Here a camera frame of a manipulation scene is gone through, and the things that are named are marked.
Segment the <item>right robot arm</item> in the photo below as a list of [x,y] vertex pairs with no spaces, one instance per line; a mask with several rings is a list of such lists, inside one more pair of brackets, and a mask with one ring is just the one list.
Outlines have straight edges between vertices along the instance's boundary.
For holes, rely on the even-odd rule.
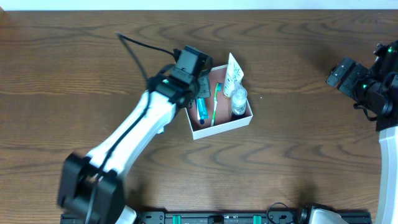
[[381,147],[381,181],[376,223],[397,223],[397,42],[378,44],[376,60],[365,68],[345,57],[330,72],[326,83],[354,100],[368,121],[376,122]]

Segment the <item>green white toothbrush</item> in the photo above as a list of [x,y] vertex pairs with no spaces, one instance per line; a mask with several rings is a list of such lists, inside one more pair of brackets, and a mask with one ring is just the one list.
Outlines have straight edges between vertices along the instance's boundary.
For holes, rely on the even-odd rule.
[[218,106],[217,93],[219,91],[221,91],[221,88],[222,88],[222,84],[220,82],[217,82],[216,86],[215,86],[214,97],[213,97],[214,106],[213,106],[213,114],[212,114],[212,119],[211,119],[211,127],[213,127],[215,125],[216,110],[217,110],[217,106]]

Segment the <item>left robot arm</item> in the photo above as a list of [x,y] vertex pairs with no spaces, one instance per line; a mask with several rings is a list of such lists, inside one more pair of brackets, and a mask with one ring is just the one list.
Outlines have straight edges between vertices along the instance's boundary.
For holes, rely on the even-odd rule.
[[124,180],[156,134],[182,108],[197,99],[212,68],[212,58],[189,45],[176,50],[176,62],[148,79],[133,112],[87,155],[71,153],[64,161],[58,205],[62,223],[134,223],[137,213],[126,204]]

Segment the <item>teal toothpaste tube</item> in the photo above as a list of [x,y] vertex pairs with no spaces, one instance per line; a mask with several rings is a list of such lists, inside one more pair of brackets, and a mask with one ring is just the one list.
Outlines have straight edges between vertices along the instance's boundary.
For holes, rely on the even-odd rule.
[[208,110],[206,107],[205,99],[204,98],[199,98],[195,100],[196,106],[197,106],[197,116],[200,121],[204,121],[205,119],[208,119]]

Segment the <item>clear spray bottle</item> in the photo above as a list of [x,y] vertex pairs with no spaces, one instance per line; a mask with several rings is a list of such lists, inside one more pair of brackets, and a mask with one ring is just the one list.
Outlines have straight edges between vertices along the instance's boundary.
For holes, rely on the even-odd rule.
[[247,105],[247,90],[240,82],[234,83],[234,91],[231,95],[231,120],[235,121],[244,117]]

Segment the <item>blue disposable razor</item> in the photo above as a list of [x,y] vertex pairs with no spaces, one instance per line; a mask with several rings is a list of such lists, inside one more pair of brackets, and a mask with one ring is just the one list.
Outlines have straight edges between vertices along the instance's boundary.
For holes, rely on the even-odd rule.
[[204,119],[201,119],[199,109],[197,108],[197,120],[199,120],[200,124],[204,124]]

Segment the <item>white cream tube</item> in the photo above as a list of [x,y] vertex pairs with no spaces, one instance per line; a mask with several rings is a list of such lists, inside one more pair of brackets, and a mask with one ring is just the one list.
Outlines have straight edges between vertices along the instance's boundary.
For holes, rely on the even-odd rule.
[[226,67],[226,76],[224,80],[223,94],[227,98],[231,98],[235,89],[235,82],[241,83],[244,76],[244,72],[240,67],[233,54],[229,54],[228,64]]

